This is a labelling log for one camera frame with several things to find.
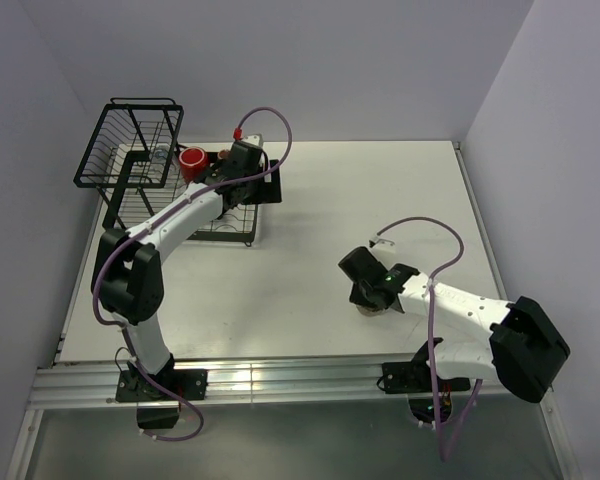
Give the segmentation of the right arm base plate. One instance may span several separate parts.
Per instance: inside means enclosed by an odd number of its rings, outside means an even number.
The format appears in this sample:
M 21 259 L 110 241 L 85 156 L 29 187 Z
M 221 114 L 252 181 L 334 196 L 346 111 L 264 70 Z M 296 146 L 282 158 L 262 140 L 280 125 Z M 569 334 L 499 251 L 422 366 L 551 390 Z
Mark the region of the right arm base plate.
M 386 362 L 381 365 L 381 370 L 376 387 L 386 394 L 432 392 L 430 368 L 426 363 Z M 437 383 L 440 393 L 466 392 L 471 389 L 471 382 L 467 378 L 444 380 L 438 377 Z

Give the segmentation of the brown ribbed mug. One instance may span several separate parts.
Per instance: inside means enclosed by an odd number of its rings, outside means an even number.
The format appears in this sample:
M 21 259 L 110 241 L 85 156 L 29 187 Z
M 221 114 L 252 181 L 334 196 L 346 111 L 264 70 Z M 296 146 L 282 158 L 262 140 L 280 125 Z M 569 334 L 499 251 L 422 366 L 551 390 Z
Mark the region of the brown ribbed mug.
M 230 156 L 229 149 L 220 150 L 216 155 L 218 162 L 227 160 L 229 158 L 229 156 Z

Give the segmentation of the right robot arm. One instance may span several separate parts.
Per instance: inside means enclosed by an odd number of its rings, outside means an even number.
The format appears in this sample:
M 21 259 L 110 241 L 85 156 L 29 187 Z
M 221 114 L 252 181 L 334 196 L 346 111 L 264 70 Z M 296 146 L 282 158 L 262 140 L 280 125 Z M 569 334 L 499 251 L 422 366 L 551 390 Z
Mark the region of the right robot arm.
M 350 303 L 372 312 L 394 310 L 432 316 L 436 326 L 459 333 L 434 334 L 432 347 L 414 357 L 413 378 L 423 389 L 444 380 L 497 381 L 514 396 L 540 402 L 571 354 L 569 345 L 535 300 L 481 297 L 434 282 L 401 263 L 386 267 L 360 246 L 338 263 L 351 281 Z

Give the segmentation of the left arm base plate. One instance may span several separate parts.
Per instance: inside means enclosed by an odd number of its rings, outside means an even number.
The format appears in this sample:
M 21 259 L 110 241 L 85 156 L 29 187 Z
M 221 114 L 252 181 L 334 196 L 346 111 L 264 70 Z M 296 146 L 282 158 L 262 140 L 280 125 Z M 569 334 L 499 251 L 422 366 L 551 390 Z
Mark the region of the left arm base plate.
M 203 400 L 208 372 L 204 369 L 174 370 L 166 388 L 188 401 Z M 123 371 L 118 380 L 115 401 L 118 403 L 147 403 L 171 401 L 172 398 L 149 384 L 135 370 Z

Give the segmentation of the small beige stone bowl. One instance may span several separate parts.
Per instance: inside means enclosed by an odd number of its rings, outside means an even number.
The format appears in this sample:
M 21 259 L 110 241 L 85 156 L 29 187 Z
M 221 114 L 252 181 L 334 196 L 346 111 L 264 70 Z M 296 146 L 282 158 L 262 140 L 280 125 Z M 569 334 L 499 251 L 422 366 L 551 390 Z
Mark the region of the small beige stone bowl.
M 386 313 L 384 309 L 372 309 L 364 306 L 357 305 L 356 310 L 363 316 L 368 318 L 382 316 Z

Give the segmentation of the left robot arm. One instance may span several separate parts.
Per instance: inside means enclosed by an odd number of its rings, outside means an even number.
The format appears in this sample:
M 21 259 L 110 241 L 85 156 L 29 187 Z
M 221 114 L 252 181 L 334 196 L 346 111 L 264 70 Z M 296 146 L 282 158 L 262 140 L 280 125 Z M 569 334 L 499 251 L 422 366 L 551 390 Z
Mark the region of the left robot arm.
M 260 145 L 237 140 L 226 158 L 204 168 L 167 207 L 134 227 L 101 236 L 91 285 L 93 313 L 98 323 L 120 330 L 130 369 L 150 398 L 175 391 L 175 361 L 158 320 L 165 261 L 200 227 L 236 206 L 280 202 L 282 164 L 269 160 Z

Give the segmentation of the clear glass tumbler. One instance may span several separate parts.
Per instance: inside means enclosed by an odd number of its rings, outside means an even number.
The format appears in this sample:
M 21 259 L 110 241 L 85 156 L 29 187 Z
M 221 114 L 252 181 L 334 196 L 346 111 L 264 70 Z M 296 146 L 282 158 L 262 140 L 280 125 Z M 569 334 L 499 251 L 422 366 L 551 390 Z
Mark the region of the clear glass tumbler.
M 152 150 L 151 160 L 155 165 L 168 165 L 171 161 L 170 149 L 166 145 L 159 145 Z

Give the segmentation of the red ceramic mug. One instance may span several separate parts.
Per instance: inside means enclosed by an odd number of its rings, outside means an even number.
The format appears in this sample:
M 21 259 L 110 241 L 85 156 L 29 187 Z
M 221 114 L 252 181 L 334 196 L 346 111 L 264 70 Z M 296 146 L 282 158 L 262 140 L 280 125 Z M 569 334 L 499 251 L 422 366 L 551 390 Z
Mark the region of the red ceramic mug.
M 186 183 L 191 183 L 209 165 L 207 152 L 200 147 L 188 147 L 178 157 L 181 176 Z

